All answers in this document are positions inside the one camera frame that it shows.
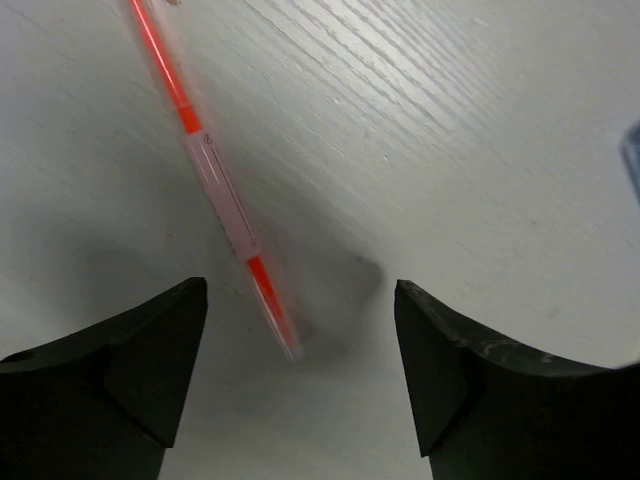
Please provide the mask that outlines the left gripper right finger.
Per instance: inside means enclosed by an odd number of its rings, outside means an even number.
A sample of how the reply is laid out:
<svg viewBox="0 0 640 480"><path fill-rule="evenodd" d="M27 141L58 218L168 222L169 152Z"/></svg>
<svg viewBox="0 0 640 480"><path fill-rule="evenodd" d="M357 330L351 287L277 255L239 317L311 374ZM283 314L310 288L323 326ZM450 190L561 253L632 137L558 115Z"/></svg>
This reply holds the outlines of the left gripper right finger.
<svg viewBox="0 0 640 480"><path fill-rule="evenodd" d="M639 367L533 348L415 283L394 319L419 450L436 479L635 479Z"/></svg>

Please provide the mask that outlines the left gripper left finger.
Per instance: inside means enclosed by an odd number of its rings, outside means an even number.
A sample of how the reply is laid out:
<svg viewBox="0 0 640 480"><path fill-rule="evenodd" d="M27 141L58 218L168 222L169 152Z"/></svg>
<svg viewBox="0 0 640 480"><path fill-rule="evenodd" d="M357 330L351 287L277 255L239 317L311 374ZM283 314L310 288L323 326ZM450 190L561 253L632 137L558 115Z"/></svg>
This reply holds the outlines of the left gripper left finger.
<svg viewBox="0 0 640 480"><path fill-rule="evenodd" d="M2 359L2 478L158 478L176 440L206 314L206 281L191 277Z"/></svg>

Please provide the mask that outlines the short blue marker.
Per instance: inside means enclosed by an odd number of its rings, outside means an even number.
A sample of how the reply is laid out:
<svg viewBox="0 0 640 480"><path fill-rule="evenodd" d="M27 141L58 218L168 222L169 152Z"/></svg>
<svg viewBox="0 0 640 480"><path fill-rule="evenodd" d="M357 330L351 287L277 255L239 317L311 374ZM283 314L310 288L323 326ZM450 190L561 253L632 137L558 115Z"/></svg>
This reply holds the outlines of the short blue marker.
<svg viewBox="0 0 640 480"><path fill-rule="evenodd" d="M623 135L620 154L637 200L640 200L640 124L635 122Z"/></svg>

